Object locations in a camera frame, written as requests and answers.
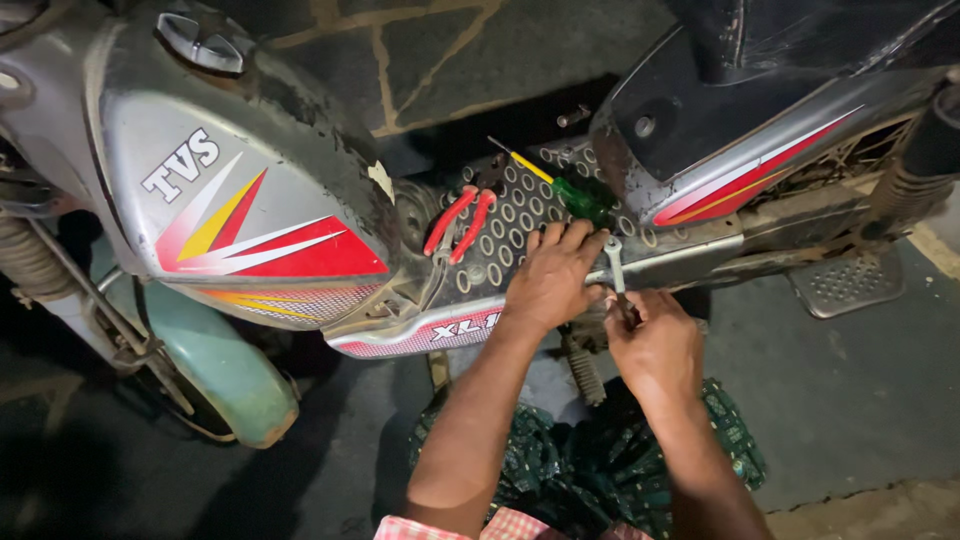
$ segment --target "wrench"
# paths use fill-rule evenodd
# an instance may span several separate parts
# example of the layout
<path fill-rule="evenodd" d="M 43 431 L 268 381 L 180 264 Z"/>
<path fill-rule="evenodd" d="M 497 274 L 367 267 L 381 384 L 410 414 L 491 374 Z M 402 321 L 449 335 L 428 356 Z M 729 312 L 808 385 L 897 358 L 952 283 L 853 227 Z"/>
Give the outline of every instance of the wrench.
<path fill-rule="evenodd" d="M 623 251 L 623 244 L 613 236 L 607 239 L 603 247 L 604 253 L 610 258 L 610 269 L 613 272 L 613 291 L 616 292 L 616 303 L 623 311 L 624 317 L 630 328 L 636 324 L 634 317 L 634 305 L 627 300 L 627 285 L 623 282 L 623 266 L 620 264 L 620 252 Z"/>

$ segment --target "motorcycle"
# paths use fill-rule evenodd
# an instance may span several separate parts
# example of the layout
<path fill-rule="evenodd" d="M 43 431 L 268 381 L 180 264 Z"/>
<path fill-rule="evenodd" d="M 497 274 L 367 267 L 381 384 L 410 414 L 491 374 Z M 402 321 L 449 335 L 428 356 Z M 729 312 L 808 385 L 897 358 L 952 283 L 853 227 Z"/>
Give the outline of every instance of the motorcycle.
<path fill-rule="evenodd" d="M 897 298 L 892 242 L 960 174 L 960 2 L 669 5 L 679 22 L 588 136 L 415 182 L 221 12 L 5 4 L 0 270 L 118 373 L 152 374 L 181 420 L 255 448 L 295 421 L 296 392 L 230 320 L 321 331 L 357 358 L 484 341 L 527 234 L 573 219 L 534 162 L 615 194 L 605 219 L 630 288 L 782 273 L 821 318 Z M 475 205 L 478 182 L 495 197 Z M 88 265 L 51 230 L 76 209 L 103 227 Z M 601 256 L 588 282 L 612 280 Z M 597 322 L 562 328 L 591 403 Z"/>

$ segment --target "metal footpeg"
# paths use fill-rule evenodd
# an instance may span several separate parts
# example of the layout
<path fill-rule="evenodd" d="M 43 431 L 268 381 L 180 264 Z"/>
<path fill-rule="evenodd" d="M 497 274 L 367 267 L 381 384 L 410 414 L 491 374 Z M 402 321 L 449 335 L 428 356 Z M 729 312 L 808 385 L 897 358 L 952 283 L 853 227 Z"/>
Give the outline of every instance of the metal footpeg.
<path fill-rule="evenodd" d="M 819 262 L 790 270 L 786 277 L 818 319 L 896 300 L 906 287 L 896 249 L 882 255 L 868 253 Z"/>

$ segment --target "pliers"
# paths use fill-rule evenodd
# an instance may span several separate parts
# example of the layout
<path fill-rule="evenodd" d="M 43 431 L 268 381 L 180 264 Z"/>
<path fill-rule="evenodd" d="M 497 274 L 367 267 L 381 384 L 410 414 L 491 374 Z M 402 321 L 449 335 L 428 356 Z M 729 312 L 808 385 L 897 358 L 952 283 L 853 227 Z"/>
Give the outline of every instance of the pliers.
<path fill-rule="evenodd" d="M 496 193 L 492 187 L 495 187 L 503 175 L 503 165 L 505 161 L 506 159 L 503 154 L 498 154 L 493 159 L 491 168 L 480 175 L 480 179 L 477 180 L 478 185 L 470 184 L 464 186 L 464 191 L 460 197 L 450 205 L 450 208 L 446 209 L 444 213 L 441 214 L 440 219 L 437 220 L 437 224 L 434 226 L 433 231 L 426 240 L 426 244 L 423 246 L 424 255 L 428 257 L 433 255 L 434 250 L 437 249 L 437 245 L 440 243 L 446 230 L 450 227 L 456 227 L 457 215 L 464 211 L 466 207 L 470 206 L 473 199 L 477 198 L 477 194 L 479 193 L 480 197 L 477 199 L 477 210 L 473 214 L 473 221 L 470 223 L 463 239 L 457 243 L 457 247 L 454 248 L 453 253 L 450 254 L 450 264 L 456 264 L 463 260 L 467 248 L 476 240 L 477 235 L 480 234 L 480 230 L 483 229 L 484 223 L 487 221 L 487 211 L 490 209 L 490 205 L 496 201 Z"/>

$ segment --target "green-handled screwdriver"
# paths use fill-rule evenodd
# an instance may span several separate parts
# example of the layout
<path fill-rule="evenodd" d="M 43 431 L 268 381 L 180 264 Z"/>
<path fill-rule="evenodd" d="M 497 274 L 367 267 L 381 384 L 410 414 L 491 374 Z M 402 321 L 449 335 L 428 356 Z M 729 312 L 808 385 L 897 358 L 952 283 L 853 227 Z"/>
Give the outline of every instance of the green-handled screwdriver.
<path fill-rule="evenodd" d="M 591 196 L 589 193 L 585 192 L 582 189 L 578 189 L 570 184 L 567 180 L 562 177 L 553 178 L 552 176 L 543 172 L 542 169 L 534 165 L 524 156 L 521 156 L 517 152 L 514 152 L 510 148 L 507 148 L 505 144 L 496 140 L 495 138 L 488 136 L 490 142 L 499 146 L 503 149 L 504 152 L 510 154 L 510 157 L 515 159 L 517 162 L 522 164 L 524 167 L 530 169 L 532 173 L 541 177 L 544 182 L 553 186 L 554 191 L 556 191 L 561 199 L 564 201 L 564 206 L 573 217 L 582 217 L 586 218 L 593 222 L 593 226 L 597 229 L 610 226 L 610 210 L 613 203 L 615 203 L 616 198 L 610 193 L 610 189 L 603 184 L 606 192 L 598 193 L 602 195 L 603 199 L 611 199 L 612 201 L 607 205 L 597 200 L 594 196 Z"/>

